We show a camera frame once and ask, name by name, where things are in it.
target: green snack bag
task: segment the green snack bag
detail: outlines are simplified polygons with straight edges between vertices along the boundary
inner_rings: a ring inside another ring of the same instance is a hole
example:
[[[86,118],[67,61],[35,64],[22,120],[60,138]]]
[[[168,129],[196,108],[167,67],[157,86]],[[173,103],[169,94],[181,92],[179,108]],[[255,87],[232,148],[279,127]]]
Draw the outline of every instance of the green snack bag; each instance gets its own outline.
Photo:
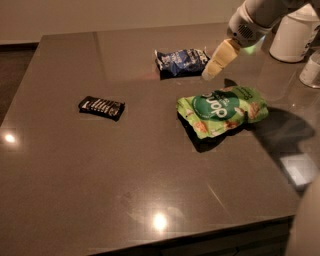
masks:
[[[241,124],[259,122],[269,113],[259,92],[242,86],[180,98],[177,111],[193,127],[199,139],[214,138]]]

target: floor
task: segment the floor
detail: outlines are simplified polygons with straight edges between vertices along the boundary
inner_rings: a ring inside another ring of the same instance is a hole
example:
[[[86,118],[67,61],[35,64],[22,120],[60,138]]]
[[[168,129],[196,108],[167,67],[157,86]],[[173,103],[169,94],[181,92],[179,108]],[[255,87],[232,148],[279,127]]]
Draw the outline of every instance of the floor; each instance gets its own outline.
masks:
[[[0,125],[36,47],[36,44],[0,46]],[[101,255],[283,256],[292,219],[292,216],[280,218],[272,222],[126,248]]]
[[[10,107],[36,44],[0,46],[0,125]]]

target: black candy bar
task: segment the black candy bar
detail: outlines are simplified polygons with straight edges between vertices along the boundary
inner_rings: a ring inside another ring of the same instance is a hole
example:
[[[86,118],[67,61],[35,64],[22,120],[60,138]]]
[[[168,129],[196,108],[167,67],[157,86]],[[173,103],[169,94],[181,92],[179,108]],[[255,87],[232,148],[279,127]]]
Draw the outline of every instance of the black candy bar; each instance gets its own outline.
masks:
[[[124,108],[124,103],[95,98],[91,96],[85,97],[79,103],[80,113],[89,113],[97,116],[102,116],[110,118],[114,121],[119,120],[122,112],[124,111]]]

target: white container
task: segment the white container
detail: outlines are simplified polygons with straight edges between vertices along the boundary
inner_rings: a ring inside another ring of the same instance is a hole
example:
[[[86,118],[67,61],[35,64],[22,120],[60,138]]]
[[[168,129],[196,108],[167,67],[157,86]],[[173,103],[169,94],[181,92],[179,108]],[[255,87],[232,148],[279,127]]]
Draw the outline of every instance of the white container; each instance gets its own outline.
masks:
[[[309,87],[320,88],[320,50],[310,56],[299,78]]]
[[[320,20],[310,4],[286,15],[272,42],[270,54],[284,62],[303,60],[319,26]]]

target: printed logo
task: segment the printed logo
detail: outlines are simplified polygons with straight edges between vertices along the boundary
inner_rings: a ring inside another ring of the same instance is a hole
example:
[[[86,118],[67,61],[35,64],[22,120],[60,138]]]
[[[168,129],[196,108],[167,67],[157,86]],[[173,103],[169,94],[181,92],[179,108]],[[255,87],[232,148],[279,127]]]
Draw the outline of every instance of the printed logo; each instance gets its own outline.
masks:
[[[202,120],[221,121],[233,117],[240,105],[233,92],[214,91],[207,95],[196,96],[192,106]]]

